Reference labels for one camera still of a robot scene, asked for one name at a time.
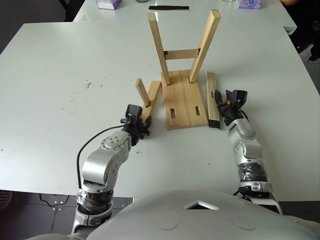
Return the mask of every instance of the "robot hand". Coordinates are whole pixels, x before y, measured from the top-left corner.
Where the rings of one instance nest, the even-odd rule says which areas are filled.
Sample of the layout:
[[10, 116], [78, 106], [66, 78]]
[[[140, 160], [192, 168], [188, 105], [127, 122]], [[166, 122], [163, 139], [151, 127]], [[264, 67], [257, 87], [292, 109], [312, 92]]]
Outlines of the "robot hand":
[[128, 105], [125, 119], [121, 119], [125, 127], [103, 139], [84, 162], [73, 233], [81, 226], [98, 226], [110, 218], [119, 167], [128, 159], [132, 146], [150, 135], [151, 117], [142, 124], [141, 114], [140, 106]]
[[247, 92], [243, 90], [226, 90], [226, 102], [221, 93], [215, 90], [214, 98], [217, 108], [228, 126], [229, 139], [233, 145], [233, 155], [238, 167], [240, 185], [238, 192], [250, 202], [282, 214], [273, 188], [267, 180], [262, 147], [256, 139], [256, 132], [241, 110], [246, 103]]

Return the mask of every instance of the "purple box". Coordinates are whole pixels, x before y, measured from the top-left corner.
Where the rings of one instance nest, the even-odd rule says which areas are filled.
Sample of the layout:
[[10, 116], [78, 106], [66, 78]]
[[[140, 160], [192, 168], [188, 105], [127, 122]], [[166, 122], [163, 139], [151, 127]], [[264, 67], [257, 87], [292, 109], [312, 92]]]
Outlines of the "purple box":
[[116, 10], [121, 0], [95, 0], [98, 8]]
[[239, 9], [260, 9], [262, 0], [235, 0]]

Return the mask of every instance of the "wooden stick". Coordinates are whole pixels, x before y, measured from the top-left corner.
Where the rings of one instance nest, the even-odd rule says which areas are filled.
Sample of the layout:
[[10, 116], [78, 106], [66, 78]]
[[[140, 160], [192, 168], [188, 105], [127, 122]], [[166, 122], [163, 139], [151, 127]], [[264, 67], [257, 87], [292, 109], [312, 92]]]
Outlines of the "wooden stick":
[[148, 107], [150, 103], [150, 99], [148, 97], [148, 93], [145, 89], [144, 83], [142, 82], [141, 78], [138, 78], [136, 80], [135, 87], [136, 89], [138, 89], [138, 92], [140, 94], [140, 97], [142, 98], [142, 101], [144, 102], [144, 105]]
[[155, 105], [156, 105], [156, 100], [157, 100], [157, 96], [158, 96], [158, 92], [161, 86], [161, 81], [152, 81], [148, 90], [148, 96], [150, 98], [150, 103], [149, 106], [143, 106], [142, 108], [142, 122], [145, 123], [147, 117], [151, 116]]
[[206, 106], [208, 110], [209, 128], [220, 129], [220, 115], [215, 100], [216, 76], [213, 72], [206, 72]]
[[217, 26], [220, 21], [220, 12], [217, 9], [213, 9], [210, 11], [208, 21], [206, 22], [203, 36], [199, 45], [200, 52], [198, 57], [193, 61], [190, 73], [189, 73], [189, 81], [190, 83], [195, 83], [197, 81], [197, 76], [200, 71], [201, 65], [205, 60], [207, 51], [210, 47], [210, 43], [212, 38], [215, 35], [217, 30]]
[[165, 84], [170, 85], [171, 82], [170, 82], [168, 67], [167, 67], [166, 58], [164, 54], [164, 48], [162, 46], [157, 19], [154, 12], [151, 12], [148, 14], [148, 21], [149, 21], [150, 29], [152, 32], [155, 49], [156, 49], [156, 52], [158, 53]]
[[165, 60], [171, 59], [193, 59], [198, 57], [200, 49], [164, 51]]

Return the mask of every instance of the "wooden block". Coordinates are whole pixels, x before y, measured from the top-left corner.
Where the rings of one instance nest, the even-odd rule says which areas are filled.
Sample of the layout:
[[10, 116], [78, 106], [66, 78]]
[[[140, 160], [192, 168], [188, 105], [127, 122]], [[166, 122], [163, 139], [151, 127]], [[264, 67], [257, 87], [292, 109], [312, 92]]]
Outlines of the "wooden block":
[[144, 86], [144, 83], [142, 82], [141, 78], [138, 78], [135, 82], [135, 87], [136, 89], [138, 90], [139, 94], [140, 94], [140, 97], [142, 98], [142, 101], [144, 103], [144, 105], [146, 107], [149, 106], [149, 103], [150, 103], [150, 99], [148, 97], [148, 93], [145, 89], [145, 86]]
[[210, 47], [211, 41], [215, 35], [217, 30], [221, 15], [219, 10], [213, 9], [210, 11], [208, 21], [206, 22], [203, 36], [199, 45], [199, 55], [196, 59], [194, 59], [190, 73], [189, 80], [190, 83], [195, 83], [197, 81], [197, 76], [202, 66], [202, 63], [205, 60], [207, 51]]
[[198, 57], [200, 49], [164, 51], [165, 60], [171, 59], [193, 59]]
[[163, 77], [164, 77], [164, 83], [166, 85], [170, 85], [171, 82], [170, 82], [168, 67], [165, 59], [164, 48], [162, 46], [157, 19], [154, 12], [151, 12], [148, 14], [148, 21], [149, 21], [150, 29], [152, 32], [155, 49], [156, 49], [156, 52], [158, 53], [160, 66], [161, 66]]
[[152, 81], [150, 84], [150, 87], [148, 90], [148, 96], [150, 99], [150, 103], [149, 103], [148, 107], [144, 105], [142, 108], [141, 118], [142, 118], [143, 123], [146, 122], [147, 117], [151, 116], [154, 111], [160, 86], [161, 86], [160, 81]]
[[216, 76], [213, 72], [206, 72], [206, 106], [208, 110], [209, 128], [220, 129], [220, 115], [215, 100]]
[[169, 76], [171, 85], [162, 84], [166, 128], [170, 130], [208, 125], [198, 83], [189, 82], [189, 70], [170, 71]]

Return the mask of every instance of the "black strip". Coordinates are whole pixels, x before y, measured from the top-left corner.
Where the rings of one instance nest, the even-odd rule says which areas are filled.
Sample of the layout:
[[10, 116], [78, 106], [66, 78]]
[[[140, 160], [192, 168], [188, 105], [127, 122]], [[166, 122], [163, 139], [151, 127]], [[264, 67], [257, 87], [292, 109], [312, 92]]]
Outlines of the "black strip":
[[217, 120], [208, 120], [209, 128], [220, 129], [220, 121]]
[[189, 6], [151, 5], [149, 10], [189, 10]]

